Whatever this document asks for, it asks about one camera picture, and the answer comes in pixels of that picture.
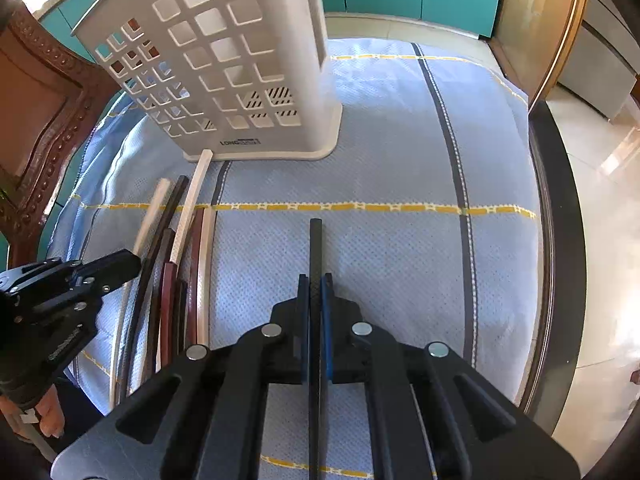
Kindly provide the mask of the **left hand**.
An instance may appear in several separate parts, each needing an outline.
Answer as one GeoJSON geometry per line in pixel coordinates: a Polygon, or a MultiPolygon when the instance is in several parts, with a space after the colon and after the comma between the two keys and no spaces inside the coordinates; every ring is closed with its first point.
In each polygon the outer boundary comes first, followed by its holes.
{"type": "MultiPolygon", "coordinates": [[[[1,411],[14,434],[29,439],[29,436],[17,425],[13,416],[21,410],[6,396],[0,396],[1,411]]],[[[65,417],[58,400],[58,389],[52,385],[35,407],[40,416],[40,431],[45,437],[60,438],[64,432],[65,417]]]]}

